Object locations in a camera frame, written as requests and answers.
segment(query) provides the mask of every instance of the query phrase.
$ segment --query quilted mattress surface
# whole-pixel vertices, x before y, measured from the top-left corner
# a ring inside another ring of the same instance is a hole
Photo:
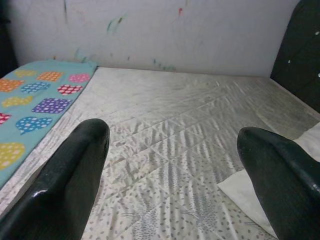
[[[296,139],[320,120],[267,78],[101,67],[0,190],[0,213],[90,118],[108,123],[110,147],[84,240],[273,240],[217,183],[243,169],[242,127]]]

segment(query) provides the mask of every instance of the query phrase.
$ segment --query wall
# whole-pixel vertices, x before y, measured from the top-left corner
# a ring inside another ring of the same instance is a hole
[[[298,0],[10,0],[20,64],[269,76]]]

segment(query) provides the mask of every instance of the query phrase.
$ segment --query bed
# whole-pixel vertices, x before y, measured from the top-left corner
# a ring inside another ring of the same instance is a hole
[[[82,94],[0,190],[0,212],[82,121],[110,128],[82,239],[259,239],[271,235],[217,187],[243,169],[237,134],[289,139],[320,115],[267,78],[99,67]]]

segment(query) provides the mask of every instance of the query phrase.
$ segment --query white mattress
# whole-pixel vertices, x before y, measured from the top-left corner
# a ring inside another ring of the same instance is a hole
[[[217,187],[243,168],[238,131],[290,139],[319,122],[312,109],[258,77],[98,68],[0,190],[0,213],[83,120],[110,127],[110,148],[83,239],[274,239]]]

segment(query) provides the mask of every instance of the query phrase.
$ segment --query fabric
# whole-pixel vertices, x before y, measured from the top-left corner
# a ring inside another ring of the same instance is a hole
[[[242,127],[296,139],[320,121],[267,78],[100,67],[0,190],[0,212],[90,118],[109,125],[110,147],[84,240],[274,240],[217,183],[243,169]]]
[[[301,137],[294,141],[314,160],[320,162],[320,123],[307,130]],[[219,183],[218,187],[233,200],[250,219],[276,237],[245,169],[234,173]]]
[[[94,63],[37,61],[0,79],[0,188],[87,85]],[[86,81],[72,83],[75,76]]]
[[[275,231],[256,196],[254,186],[245,169],[232,174],[218,187],[256,224],[275,238]]]

